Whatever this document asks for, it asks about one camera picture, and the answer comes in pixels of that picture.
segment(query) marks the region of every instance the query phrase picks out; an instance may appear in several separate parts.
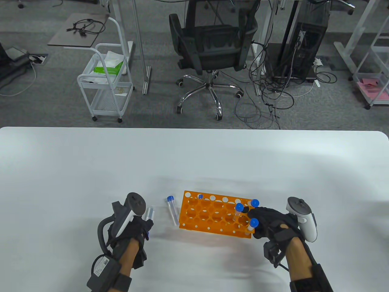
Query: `label on battery pack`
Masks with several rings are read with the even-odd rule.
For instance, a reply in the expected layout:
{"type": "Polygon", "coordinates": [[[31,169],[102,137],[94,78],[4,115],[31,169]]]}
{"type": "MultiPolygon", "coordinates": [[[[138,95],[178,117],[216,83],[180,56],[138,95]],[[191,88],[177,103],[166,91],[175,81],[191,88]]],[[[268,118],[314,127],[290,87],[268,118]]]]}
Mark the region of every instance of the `label on battery pack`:
{"type": "Polygon", "coordinates": [[[95,268],[93,269],[93,273],[99,277],[108,262],[109,259],[107,257],[103,257],[101,261],[97,265],[95,265],[95,268]]]}

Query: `chrome chair base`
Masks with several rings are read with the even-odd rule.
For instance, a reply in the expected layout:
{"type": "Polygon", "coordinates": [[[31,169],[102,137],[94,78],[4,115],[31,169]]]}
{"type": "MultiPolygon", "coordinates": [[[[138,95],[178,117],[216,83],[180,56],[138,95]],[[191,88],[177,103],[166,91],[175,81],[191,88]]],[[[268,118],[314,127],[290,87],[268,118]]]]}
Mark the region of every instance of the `chrome chair base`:
{"type": "Polygon", "coordinates": [[[207,73],[205,75],[206,81],[202,80],[196,76],[189,75],[189,74],[186,74],[181,79],[178,79],[176,84],[179,87],[183,86],[184,78],[191,79],[197,83],[200,83],[201,86],[199,86],[198,88],[195,88],[194,90],[189,91],[183,97],[181,97],[180,102],[178,103],[177,108],[176,108],[176,113],[182,114],[182,104],[184,103],[185,100],[187,100],[188,97],[190,97],[193,94],[198,93],[202,90],[208,90],[210,92],[210,94],[214,100],[215,106],[216,106],[216,110],[217,110],[216,120],[220,121],[221,119],[223,119],[223,109],[222,109],[221,103],[219,101],[219,98],[217,97],[217,95],[214,91],[214,88],[234,88],[234,89],[237,89],[238,91],[236,92],[235,97],[239,98],[239,99],[243,96],[243,89],[235,84],[214,83],[214,79],[216,79],[218,75],[219,75],[219,70],[214,70],[214,71],[212,71],[212,73],[207,73]]]}

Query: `forearm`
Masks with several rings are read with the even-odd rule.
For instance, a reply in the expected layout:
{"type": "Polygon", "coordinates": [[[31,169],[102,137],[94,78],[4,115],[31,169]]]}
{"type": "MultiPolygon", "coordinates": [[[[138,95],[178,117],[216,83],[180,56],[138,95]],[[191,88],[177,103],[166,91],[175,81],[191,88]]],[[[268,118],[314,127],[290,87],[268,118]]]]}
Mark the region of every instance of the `forearm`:
{"type": "Polygon", "coordinates": [[[286,249],[286,260],[288,262],[291,281],[312,278],[312,262],[300,238],[295,237],[286,249]]]}
{"type": "MultiPolygon", "coordinates": [[[[128,247],[122,257],[119,260],[119,263],[121,264],[120,273],[129,277],[131,274],[132,265],[135,260],[135,256],[137,255],[139,251],[139,242],[136,239],[131,239],[130,243],[128,244],[128,247]]],[[[109,289],[108,292],[120,292],[116,289],[109,289]]]]}

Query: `black glove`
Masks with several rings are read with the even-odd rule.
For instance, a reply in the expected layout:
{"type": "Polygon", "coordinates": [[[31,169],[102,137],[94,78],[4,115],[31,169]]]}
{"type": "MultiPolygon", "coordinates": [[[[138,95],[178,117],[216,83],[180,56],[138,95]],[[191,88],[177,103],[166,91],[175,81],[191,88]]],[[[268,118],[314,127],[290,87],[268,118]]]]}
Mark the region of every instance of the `black glove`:
{"type": "Polygon", "coordinates": [[[301,230],[298,228],[297,216],[294,214],[282,214],[274,209],[257,207],[248,212],[249,218],[256,218],[259,225],[255,228],[254,237],[267,237],[278,243],[280,250],[285,251],[293,237],[304,240],[301,230]]]}

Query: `green package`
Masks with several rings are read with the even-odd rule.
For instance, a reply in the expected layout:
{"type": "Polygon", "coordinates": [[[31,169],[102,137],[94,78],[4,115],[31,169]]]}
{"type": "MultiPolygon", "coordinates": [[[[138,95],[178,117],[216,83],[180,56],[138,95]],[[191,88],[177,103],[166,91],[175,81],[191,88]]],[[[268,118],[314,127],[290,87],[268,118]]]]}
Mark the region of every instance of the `green package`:
{"type": "MultiPolygon", "coordinates": [[[[120,68],[121,68],[122,65],[123,65],[123,62],[119,63],[114,68],[113,67],[107,67],[108,74],[117,76],[119,74],[119,71],[120,71],[120,68]]],[[[103,67],[96,67],[93,71],[96,72],[96,73],[105,74],[103,67]]]]}

